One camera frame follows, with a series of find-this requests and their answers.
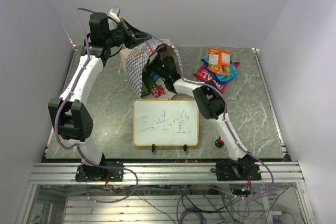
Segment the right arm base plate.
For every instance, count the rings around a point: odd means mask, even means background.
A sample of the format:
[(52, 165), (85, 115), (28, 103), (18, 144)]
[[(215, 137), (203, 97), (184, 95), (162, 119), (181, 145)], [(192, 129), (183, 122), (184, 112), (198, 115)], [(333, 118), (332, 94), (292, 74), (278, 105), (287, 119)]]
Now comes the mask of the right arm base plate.
[(216, 174), (218, 181), (248, 181), (248, 179), (257, 181), (262, 179), (259, 166), (256, 164), (248, 171), (243, 172), (242, 168), (237, 164), (227, 161), (216, 163), (215, 167), (211, 168), (210, 171)]

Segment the green snack bag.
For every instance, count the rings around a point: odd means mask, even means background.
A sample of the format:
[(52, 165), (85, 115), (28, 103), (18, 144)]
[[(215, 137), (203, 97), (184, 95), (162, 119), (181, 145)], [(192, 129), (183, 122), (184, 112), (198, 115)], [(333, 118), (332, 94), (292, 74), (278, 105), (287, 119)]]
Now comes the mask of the green snack bag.
[(141, 89), (141, 97), (145, 97), (151, 94), (152, 89), (156, 86), (154, 80), (149, 77), (142, 79), (142, 89)]

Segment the pink snack bag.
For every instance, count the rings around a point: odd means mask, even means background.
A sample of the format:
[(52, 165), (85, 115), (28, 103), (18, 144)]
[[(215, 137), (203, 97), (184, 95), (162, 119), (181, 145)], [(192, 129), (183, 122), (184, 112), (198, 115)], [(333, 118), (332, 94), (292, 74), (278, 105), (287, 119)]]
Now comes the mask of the pink snack bag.
[(202, 64), (202, 66), (195, 72), (193, 73), (193, 76), (196, 77), (198, 80), (207, 82), (207, 81), (212, 81), (215, 83), (215, 85), (217, 86), (218, 90), (223, 93), (224, 89), (226, 88), (228, 82), (221, 84), (216, 82), (208, 72), (206, 72), (205, 66), (204, 64)]

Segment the orange Fox's fruits candy bag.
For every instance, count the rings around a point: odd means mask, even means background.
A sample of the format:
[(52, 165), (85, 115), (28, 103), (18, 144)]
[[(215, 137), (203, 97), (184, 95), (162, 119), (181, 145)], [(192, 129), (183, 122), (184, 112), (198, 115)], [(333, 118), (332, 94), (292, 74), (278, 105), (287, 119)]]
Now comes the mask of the orange Fox's fruits candy bag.
[(208, 70), (221, 76), (230, 75), (231, 53), (217, 48), (208, 48)]

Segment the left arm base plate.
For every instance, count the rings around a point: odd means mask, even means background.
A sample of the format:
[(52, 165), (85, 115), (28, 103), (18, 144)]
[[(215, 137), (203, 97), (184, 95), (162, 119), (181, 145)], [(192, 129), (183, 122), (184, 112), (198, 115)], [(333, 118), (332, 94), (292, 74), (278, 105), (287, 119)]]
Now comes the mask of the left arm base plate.
[(76, 182), (121, 182), (123, 179), (123, 164), (107, 162), (113, 168), (98, 168), (91, 165), (79, 165), (75, 174)]

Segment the blue checkered paper bag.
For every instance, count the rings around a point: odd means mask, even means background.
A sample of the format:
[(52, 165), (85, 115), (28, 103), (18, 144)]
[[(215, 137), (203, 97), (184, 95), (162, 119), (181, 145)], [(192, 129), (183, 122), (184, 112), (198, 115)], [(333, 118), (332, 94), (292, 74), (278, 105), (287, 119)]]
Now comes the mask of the blue checkered paper bag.
[(122, 69), (137, 98), (141, 97), (142, 76), (145, 67), (151, 65), (155, 59), (163, 60), (165, 56), (172, 56), (177, 67), (177, 73), (184, 77), (180, 53), (169, 39), (150, 39), (133, 49), (121, 50), (120, 56)]

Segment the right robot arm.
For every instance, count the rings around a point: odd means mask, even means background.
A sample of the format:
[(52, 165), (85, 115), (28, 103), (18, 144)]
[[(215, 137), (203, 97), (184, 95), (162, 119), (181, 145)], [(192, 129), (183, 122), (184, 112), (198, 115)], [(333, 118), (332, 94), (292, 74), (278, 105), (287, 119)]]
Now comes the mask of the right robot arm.
[(252, 177), (258, 172), (256, 158), (243, 145), (236, 133), (229, 119), (227, 102), (214, 82), (193, 82), (182, 78), (172, 56), (162, 59), (157, 56), (153, 61), (147, 62), (145, 70), (148, 73), (157, 73), (163, 79), (168, 91), (195, 99), (203, 118), (209, 120), (219, 134), (215, 146), (227, 149), (231, 162), (227, 174), (232, 174), (236, 179), (241, 180)]

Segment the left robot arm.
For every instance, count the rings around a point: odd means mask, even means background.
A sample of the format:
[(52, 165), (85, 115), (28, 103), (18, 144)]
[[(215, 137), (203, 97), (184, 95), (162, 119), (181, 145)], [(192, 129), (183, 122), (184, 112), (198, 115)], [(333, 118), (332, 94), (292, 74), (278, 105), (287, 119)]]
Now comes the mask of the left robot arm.
[(76, 149), (81, 157), (75, 180), (102, 181), (121, 175), (123, 167), (107, 166), (103, 152), (96, 145), (93, 119), (86, 108), (88, 96), (98, 75), (114, 54), (112, 48), (133, 49), (151, 39), (147, 33), (131, 26), (118, 15), (89, 11), (89, 32), (85, 33), (84, 49), (79, 65), (67, 88), (48, 103), (48, 111), (56, 141), (65, 150)]

